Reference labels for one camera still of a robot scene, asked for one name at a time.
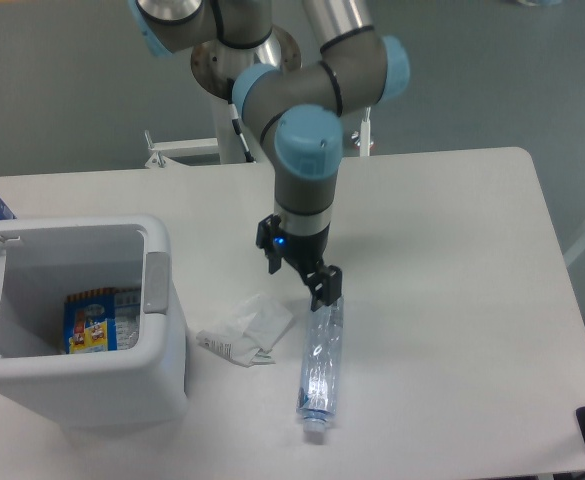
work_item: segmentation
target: white table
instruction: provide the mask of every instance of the white table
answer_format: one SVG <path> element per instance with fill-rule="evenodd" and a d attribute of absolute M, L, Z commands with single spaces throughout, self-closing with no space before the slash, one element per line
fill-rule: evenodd
<path fill-rule="evenodd" d="M 198 331 L 265 291 L 308 292 L 254 246 L 268 165 L 0 178 L 18 215 L 153 212 Z M 519 149 L 349 159 L 326 259 L 344 270 L 337 425 L 305 443 L 303 321 L 274 366 L 191 350 L 182 421 L 63 431 L 0 397 L 1 479 L 470 479 L 585 470 L 585 329 L 534 167 Z"/>

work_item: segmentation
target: silver cylindrical arm segment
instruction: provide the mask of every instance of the silver cylindrical arm segment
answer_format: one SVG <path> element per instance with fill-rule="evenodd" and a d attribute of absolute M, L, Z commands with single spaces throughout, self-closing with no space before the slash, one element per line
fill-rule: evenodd
<path fill-rule="evenodd" d="M 274 34 L 256 48 L 231 48 L 217 40 L 210 51 L 215 58 L 211 69 L 218 78 L 236 80 L 241 72 L 255 63 L 264 63 L 277 68 L 281 65 L 281 45 Z"/>
<path fill-rule="evenodd" d="M 353 30 L 372 26 L 364 0 L 303 0 L 319 46 Z"/>
<path fill-rule="evenodd" d="M 164 22 L 178 22 L 194 14 L 203 0 L 138 0 L 145 13 Z"/>
<path fill-rule="evenodd" d="M 309 237 L 321 233 L 330 225 L 332 205 L 314 215 L 297 215 L 274 202 L 274 213 L 281 217 L 281 228 L 291 235 Z"/>
<path fill-rule="evenodd" d="M 146 17 L 145 21 L 161 44 L 172 53 L 209 42 L 217 36 L 214 11 L 207 0 L 202 2 L 201 7 L 184 23 L 169 24 L 152 16 Z"/>

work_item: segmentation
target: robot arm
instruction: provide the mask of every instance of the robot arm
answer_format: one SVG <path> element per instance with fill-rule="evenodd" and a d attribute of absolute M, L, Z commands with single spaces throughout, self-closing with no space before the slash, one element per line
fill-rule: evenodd
<path fill-rule="evenodd" d="M 229 83 L 239 115 L 275 170 L 274 213 L 259 223 L 257 246 L 270 273 L 282 260 L 297 270 L 316 310 L 341 296 L 341 270 L 323 261 L 343 156 L 338 117 L 398 96 L 410 69 L 399 41 L 374 31 L 365 0 L 303 5 L 322 60 L 285 74 L 254 62 Z M 272 29 L 269 0 L 138 0 L 138 6 L 170 52 L 214 38 L 237 51 L 255 48 Z"/>

